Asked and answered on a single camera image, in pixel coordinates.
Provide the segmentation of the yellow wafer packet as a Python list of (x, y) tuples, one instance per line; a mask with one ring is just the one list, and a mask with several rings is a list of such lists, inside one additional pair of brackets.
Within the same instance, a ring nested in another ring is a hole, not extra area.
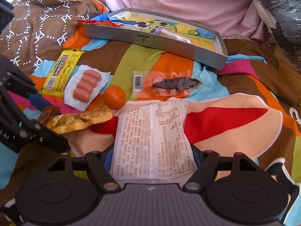
[(63, 97), (64, 89), (77, 65), (83, 50), (63, 50), (42, 87), (42, 95)]

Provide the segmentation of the colourful patchwork blanket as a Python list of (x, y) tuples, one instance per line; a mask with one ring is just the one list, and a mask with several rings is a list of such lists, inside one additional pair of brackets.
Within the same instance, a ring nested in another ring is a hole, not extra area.
[[(152, 48), (91, 39), (81, 25), (63, 50), (83, 50), (79, 64), (110, 72), (109, 84), (127, 96), (135, 70), (191, 71), (202, 84), (189, 99), (209, 106), (195, 107), (189, 115), (189, 140), (222, 156), (244, 152), (274, 176), (285, 174), (291, 201), (283, 222), (300, 225), (300, 75), (254, 42), (227, 39), (225, 44), (230, 56), (222, 71)], [(51, 51), (28, 75), (38, 90), (61, 52)]]

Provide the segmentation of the pink bedsheet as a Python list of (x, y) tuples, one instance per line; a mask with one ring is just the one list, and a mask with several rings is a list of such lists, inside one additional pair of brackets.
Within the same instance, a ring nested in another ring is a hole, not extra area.
[(110, 11), (135, 8), (154, 11), (218, 31), (223, 37), (265, 40), (267, 29), (253, 0), (97, 0)]

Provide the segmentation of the rice cracker packet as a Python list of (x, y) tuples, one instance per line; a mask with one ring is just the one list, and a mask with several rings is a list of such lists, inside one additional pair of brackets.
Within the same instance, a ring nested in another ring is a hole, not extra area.
[(194, 42), (191, 39), (189, 39), (187, 37), (184, 37), (184, 36), (181, 36), (181, 35), (178, 35), (178, 34), (174, 33), (171, 30), (164, 29), (164, 35), (162, 35), (162, 36), (169, 37), (171, 39), (181, 41), (181, 42), (184, 42), (184, 43), (194, 44)]

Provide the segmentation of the red tofu snack packet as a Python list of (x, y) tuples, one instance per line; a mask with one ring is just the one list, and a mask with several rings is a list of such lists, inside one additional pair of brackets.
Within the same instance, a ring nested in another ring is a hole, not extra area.
[(124, 24), (112, 22), (109, 20), (106, 20), (106, 21), (83, 20), (83, 19), (75, 19), (75, 20), (79, 23), (82, 23), (85, 25), (93, 25), (93, 26), (104, 26), (104, 27), (123, 27), (124, 26)]

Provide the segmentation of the brown PF patterned bag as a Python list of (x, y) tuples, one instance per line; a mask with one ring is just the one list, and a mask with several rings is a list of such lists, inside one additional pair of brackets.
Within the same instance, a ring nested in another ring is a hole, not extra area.
[(14, 0), (14, 18), (1, 33), (1, 55), (31, 75), (51, 51), (61, 52), (80, 26), (105, 12), (96, 0)]

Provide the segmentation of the blue snack packet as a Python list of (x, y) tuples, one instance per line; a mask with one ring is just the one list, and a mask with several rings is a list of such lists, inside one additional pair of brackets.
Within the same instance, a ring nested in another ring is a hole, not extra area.
[(150, 31), (151, 34), (164, 35), (164, 29), (162, 27), (155, 27)]

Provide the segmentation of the orange mandarin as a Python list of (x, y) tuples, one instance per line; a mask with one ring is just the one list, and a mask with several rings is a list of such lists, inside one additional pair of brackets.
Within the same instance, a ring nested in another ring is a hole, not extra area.
[(126, 102), (126, 94), (119, 86), (108, 87), (103, 94), (103, 101), (110, 109), (120, 109)]

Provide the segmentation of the grey tray with cartoon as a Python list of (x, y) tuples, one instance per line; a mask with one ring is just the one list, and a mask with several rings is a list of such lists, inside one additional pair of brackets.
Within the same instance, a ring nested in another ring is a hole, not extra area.
[(124, 8), (82, 20), (86, 35), (150, 47), (221, 70), (228, 52), (221, 35), (177, 17)]

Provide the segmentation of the dried fish packet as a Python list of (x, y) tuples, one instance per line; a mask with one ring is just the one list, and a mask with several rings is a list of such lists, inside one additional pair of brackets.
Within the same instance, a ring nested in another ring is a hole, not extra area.
[(159, 97), (187, 97), (202, 82), (191, 71), (158, 72), (134, 71), (132, 97), (158, 99)]

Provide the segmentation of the white large snack packet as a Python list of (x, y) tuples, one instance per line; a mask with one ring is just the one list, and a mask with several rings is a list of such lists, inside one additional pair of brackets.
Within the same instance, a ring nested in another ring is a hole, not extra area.
[(118, 112), (110, 173), (121, 183), (179, 183), (196, 170), (184, 133), (188, 102), (129, 103)]

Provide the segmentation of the golden snack packet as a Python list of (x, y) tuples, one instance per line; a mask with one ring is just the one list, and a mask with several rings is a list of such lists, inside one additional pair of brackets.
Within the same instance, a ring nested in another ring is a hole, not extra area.
[(58, 107), (49, 106), (38, 117), (38, 121), (57, 134), (66, 134), (88, 128), (110, 120), (113, 115), (108, 107), (97, 107), (82, 113), (60, 114)]

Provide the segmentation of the sausage packet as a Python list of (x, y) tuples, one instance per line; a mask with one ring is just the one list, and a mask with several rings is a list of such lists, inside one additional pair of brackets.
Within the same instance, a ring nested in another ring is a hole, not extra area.
[(64, 90), (64, 104), (79, 111), (85, 111), (108, 83), (110, 74), (110, 72), (102, 72), (96, 68), (81, 65)]

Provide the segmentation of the plastic bag of clothes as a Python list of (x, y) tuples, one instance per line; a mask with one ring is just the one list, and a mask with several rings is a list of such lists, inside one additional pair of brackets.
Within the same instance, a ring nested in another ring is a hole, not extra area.
[(300, 0), (253, 0), (274, 41), (300, 58)]

